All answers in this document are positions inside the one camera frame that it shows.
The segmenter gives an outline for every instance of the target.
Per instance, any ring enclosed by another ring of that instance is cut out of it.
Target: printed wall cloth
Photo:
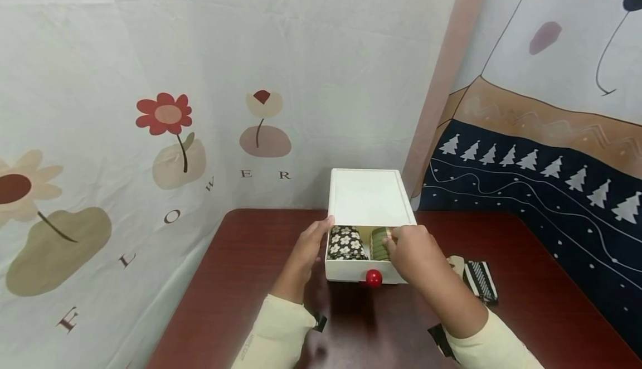
[[[521,218],[642,356],[642,0],[486,0],[414,205]]]
[[[0,0],[0,366],[140,368],[226,212],[402,169],[455,1]]]

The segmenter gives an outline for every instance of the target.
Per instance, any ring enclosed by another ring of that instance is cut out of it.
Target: white lid
[[[415,225],[398,170],[333,169],[328,213],[337,225]]]

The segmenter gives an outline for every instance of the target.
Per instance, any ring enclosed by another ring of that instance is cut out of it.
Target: black and white striped cloth
[[[486,262],[469,260],[464,266],[464,282],[485,305],[497,305],[499,297]]]

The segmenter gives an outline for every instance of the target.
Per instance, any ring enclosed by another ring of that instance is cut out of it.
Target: white tree print
[[[509,164],[515,164],[515,145],[512,146],[512,148],[508,151],[508,154],[504,156],[501,162],[499,162],[502,166],[506,167]]]
[[[488,163],[494,163],[495,162],[495,144],[486,152],[485,155],[480,160],[483,165],[487,165]]]
[[[628,197],[624,202],[612,208],[611,212],[615,213],[615,219],[621,221],[622,219],[637,224],[635,216],[638,215],[638,206],[640,205],[639,196],[642,192],[636,192],[635,195]]]
[[[522,170],[529,169],[529,170],[535,171],[536,164],[537,164],[537,149],[533,150],[532,152],[524,156],[524,158],[519,161],[518,166],[520,166]]]
[[[565,182],[569,185],[569,189],[575,189],[575,191],[580,191],[583,192],[582,186],[584,185],[584,178],[586,177],[586,166],[582,168],[582,170],[579,170],[578,172],[575,173],[575,175],[571,175],[571,178],[565,180]]]
[[[556,161],[550,163],[548,167],[541,172],[545,177],[553,175],[555,178],[560,178],[560,169],[562,168],[562,157],[558,157]]]
[[[461,158],[464,159],[464,161],[468,161],[469,159],[475,159],[475,154],[477,153],[477,148],[480,146],[480,141],[474,142],[468,150],[464,152],[464,154],[461,155]]]
[[[598,205],[601,208],[604,208],[604,201],[606,200],[606,194],[609,191],[610,179],[607,179],[601,187],[597,188],[591,195],[588,195],[588,200],[591,201],[591,206]]]
[[[439,150],[441,150],[443,154],[456,154],[457,143],[459,143],[459,133],[453,136],[448,142],[445,142]]]

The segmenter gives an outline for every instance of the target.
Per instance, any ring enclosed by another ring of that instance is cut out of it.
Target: tabletop
[[[326,214],[229,212],[148,368],[229,368],[299,233]],[[519,218],[478,212],[415,216],[446,256],[488,262],[500,301],[493,311],[546,369],[642,368]],[[427,332],[438,319],[409,285],[367,289],[328,282],[321,263],[305,290],[305,306],[326,315],[328,324],[322,333],[309,332],[297,368],[454,368]]]

